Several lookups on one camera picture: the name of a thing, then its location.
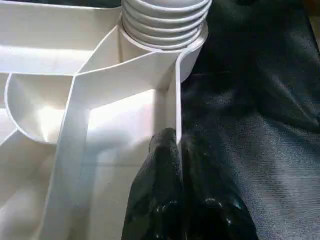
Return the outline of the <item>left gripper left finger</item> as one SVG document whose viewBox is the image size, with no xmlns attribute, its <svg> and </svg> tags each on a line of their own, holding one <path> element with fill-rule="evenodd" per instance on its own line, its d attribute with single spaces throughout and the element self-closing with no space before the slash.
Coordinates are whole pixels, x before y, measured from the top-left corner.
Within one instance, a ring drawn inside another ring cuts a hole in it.
<svg viewBox="0 0 320 240">
<path fill-rule="evenodd" d="M 183 239 L 183 189 L 176 131 L 155 134 L 148 155 L 134 178 L 121 239 Z"/>
</svg>

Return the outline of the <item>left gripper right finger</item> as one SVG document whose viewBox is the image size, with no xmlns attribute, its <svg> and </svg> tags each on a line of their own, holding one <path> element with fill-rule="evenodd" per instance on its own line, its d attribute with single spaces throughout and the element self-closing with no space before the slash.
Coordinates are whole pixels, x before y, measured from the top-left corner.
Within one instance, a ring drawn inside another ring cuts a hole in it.
<svg viewBox="0 0 320 240">
<path fill-rule="evenodd" d="M 191 137 L 181 141 L 188 240 L 257 240 L 257 229 L 236 184 Z"/>
</svg>

